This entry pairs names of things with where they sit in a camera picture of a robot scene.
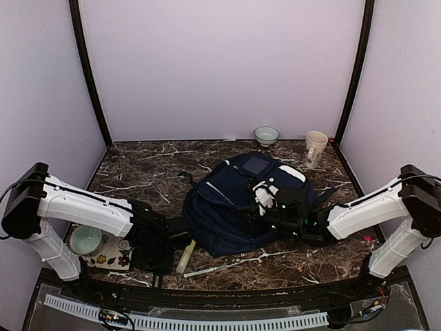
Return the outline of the yellow highlighter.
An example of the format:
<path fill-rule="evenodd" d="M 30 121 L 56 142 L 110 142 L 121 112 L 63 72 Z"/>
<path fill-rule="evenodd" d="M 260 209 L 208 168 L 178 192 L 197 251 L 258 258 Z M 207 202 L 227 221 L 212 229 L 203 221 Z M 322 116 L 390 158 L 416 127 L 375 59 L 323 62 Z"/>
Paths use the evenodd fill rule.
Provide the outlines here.
<path fill-rule="evenodd" d="M 196 242 L 195 240 L 192 239 L 191 243 L 184 249 L 180 261 L 178 262 L 178 265 L 176 267 L 176 272 L 178 274 L 184 273 L 195 246 L 196 246 Z"/>

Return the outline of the white green pen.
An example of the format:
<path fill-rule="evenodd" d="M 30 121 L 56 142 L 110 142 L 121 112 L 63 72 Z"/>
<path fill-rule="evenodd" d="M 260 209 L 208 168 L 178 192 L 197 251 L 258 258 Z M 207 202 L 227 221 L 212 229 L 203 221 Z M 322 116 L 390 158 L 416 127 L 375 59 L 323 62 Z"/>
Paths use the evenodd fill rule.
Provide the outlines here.
<path fill-rule="evenodd" d="M 220 266 L 216 266 L 216 267 L 210 267 L 210 268 L 207 268 L 204 270 L 198 270 L 198 271 L 185 273 L 185 274 L 183 274 L 183 276 L 181 278 L 186 279 L 186 278 L 190 278 L 190 277 L 194 277 L 194 276 L 198 276 L 198 275 L 202 275 L 202 274 L 225 270 L 227 268 L 228 268 L 228 265 L 220 265 Z"/>

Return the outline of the navy blue student backpack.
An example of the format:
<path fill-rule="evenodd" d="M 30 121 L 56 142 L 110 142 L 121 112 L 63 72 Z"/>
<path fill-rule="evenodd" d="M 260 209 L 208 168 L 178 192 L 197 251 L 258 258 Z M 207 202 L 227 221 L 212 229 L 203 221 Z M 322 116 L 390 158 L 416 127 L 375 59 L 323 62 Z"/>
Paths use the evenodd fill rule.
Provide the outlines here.
<path fill-rule="evenodd" d="M 182 216 L 193 240 L 214 258 L 262 248 L 248 246 L 254 231 L 240 215 L 240 209 L 252 202 L 243 187 L 243 181 L 251 177 L 277 188 L 306 181 L 312 184 L 301 171 L 261 152 L 224 160 L 199 182 L 193 182 Z"/>

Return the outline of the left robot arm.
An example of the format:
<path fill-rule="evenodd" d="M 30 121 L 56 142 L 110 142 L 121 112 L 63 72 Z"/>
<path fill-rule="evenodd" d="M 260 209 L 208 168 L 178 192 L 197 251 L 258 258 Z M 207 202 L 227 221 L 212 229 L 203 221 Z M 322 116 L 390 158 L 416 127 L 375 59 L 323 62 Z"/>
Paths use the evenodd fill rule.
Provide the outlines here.
<path fill-rule="evenodd" d="M 142 201 L 76 188 L 49 174 L 48 169 L 45 163 L 35 163 L 1 193 L 6 203 L 1 217 L 3 239 L 20 239 L 30 245 L 83 301 L 97 295 L 97 286 L 88 279 L 85 259 L 64 244 L 49 219 L 86 225 L 125 239 L 134 248 L 135 267 L 157 275 L 169 274 L 174 252 L 191 243 L 182 218 L 164 217 Z"/>

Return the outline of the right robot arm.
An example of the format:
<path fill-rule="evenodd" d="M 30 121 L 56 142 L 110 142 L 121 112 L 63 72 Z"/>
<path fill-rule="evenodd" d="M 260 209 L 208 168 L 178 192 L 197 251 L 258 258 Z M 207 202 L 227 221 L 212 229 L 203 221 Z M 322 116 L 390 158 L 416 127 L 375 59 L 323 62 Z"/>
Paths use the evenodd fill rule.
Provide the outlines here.
<path fill-rule="evenodd" d="M 440 236 L 440 178 L 405 165 L 387 185 L 351 201 L 315 210 L 306 193 L 293 186 L 248 183 L 258 222 L 313 247 L 325 247 L 372 226 L 401 219 L 395 232 L 365 257 L 352 294 L 366 299 L 417 247 Z"/>

